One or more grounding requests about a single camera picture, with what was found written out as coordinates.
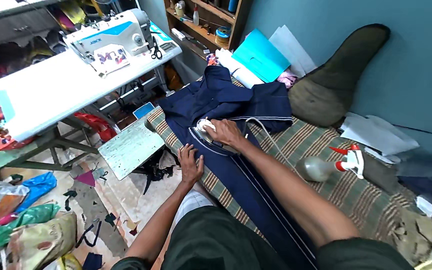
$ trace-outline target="green plastic bag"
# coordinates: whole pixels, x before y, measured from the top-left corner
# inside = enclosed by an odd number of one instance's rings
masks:
[[[60,208],[56,204],[43,204],[24,210],[18,215],[18,218],[0,226],[0,248],[9,243],[13,229],[27,224],[46,223],[54,218]]]

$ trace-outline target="dark green shirt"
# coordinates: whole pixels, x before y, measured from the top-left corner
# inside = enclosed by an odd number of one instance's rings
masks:
[[[321,270],[413,268],[387,243],[353,238],[330,242],[316,255]],[[145,261],[127,257],[112,270],[147,270]],[[162,270],[290,269],[260,236],[225,209],[203,206],[184,215],[171,234]]]

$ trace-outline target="red spray nozzle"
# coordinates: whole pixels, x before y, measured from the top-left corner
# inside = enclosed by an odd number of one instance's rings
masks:
[[[336,148],[336,147],[329,147],[331,150],[333,150],[334,152],[336,152],[336,153],[339,153],[339,154],[343,154],[343,155],[347,155],[348,154],[348,150],[346,150],[346,149],[339,149],[339,148]]]

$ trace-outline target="jack logo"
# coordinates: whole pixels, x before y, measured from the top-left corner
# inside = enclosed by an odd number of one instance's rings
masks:
[[[90,44],[95,44],[95,43],[97,43],[97,42],[99,42],[99,41],[101,41],[101,39],[100,39],[100,38],[98,38],[98,39],[95,39],[95,40],[91,41],[91,43],[90,43]]]

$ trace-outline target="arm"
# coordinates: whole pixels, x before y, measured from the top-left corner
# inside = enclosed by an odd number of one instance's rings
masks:
[[[235,122],[213,119],[211,123],[216,127],[216,132],[205,126],[209,135],[236,149],[253,164],[284,209],[308,233],[316,246],[359,236],[358,230],[343,212],[322,198],[288,167],[244,138]]]
[[[193,145],[187,144],[177,150],[177,159],[182,170],[181,183],[149,219],[143,230],[139,232],[125,257],[141,258],[148,262],[150,266],[158,258],[181,202],[203,175],[203,156],[200,156],[199,163],[196,165],[195,152],[198,149],[192,148]]]

